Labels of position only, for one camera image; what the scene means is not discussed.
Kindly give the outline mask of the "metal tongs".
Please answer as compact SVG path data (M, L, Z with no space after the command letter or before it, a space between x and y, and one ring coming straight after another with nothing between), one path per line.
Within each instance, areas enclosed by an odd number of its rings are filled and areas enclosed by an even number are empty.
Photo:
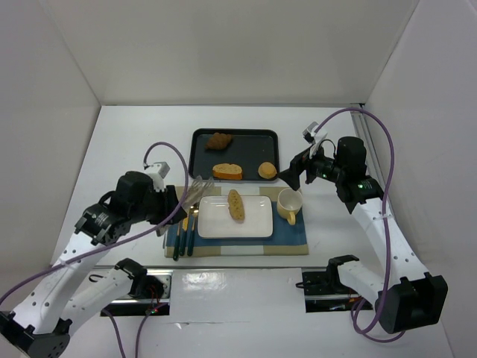
M197 176L192 183L188 186L186 197L181 207L186 211L186 214L189 214L191 207L199 202L202 197L208 195L212 189L214 189L215 184L213 178L204 180L200 175ZM183 188L176 188L177 199L178 201L183 194ZM162 236L171 225L164 225L156 230L157 236Z

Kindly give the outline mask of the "long bread slice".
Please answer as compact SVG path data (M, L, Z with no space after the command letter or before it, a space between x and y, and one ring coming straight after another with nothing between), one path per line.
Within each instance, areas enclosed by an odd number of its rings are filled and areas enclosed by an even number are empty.
M242 198L237 190L231 189L227 196L227 203L229 205L230 216L237 222L242 222L245 219L244 204Z

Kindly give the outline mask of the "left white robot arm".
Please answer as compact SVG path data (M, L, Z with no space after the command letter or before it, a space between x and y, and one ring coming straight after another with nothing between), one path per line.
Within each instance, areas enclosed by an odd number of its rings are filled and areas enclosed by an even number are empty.
M59 357L72 334L112 301L126 295L157 299L162 284L129 258L88 289L77 289L132 225L160 228L184 219L174 186L163 183L167 171L159 163L145 172L127 172L113 191L86 208L53 272L12 311L1 312L1 336L28 357Z

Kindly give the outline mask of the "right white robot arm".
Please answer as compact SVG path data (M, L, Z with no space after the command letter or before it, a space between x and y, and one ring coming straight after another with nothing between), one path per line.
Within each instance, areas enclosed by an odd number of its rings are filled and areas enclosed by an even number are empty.
M326 267L328 287L359 294L375 310L386 333L437 324L448 285L442 276L432 275L409 246L388 209L383 189L367 174L363 141L342 137L334 156L327 157L322 139L307 136L306 140L310 146L291 160L279 178L294 191L300 188L301 174L307 183L320 178L335 184L339 199L365 232L385 272L375 274L354 255L335 257Z

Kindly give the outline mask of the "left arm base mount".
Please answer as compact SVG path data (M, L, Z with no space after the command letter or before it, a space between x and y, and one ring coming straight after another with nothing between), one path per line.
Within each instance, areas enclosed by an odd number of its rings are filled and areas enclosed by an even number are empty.
M126 273L127 293L114 299L105 310L115 317L168 315L170 312L170 275L135 275Z

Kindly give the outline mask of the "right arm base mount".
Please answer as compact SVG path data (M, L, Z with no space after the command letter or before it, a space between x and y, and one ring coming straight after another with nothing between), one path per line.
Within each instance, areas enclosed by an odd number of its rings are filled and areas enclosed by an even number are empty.
M295 287L303 291L307 313L350 311L361 300L350 288L333 287L325 271L302 271Z

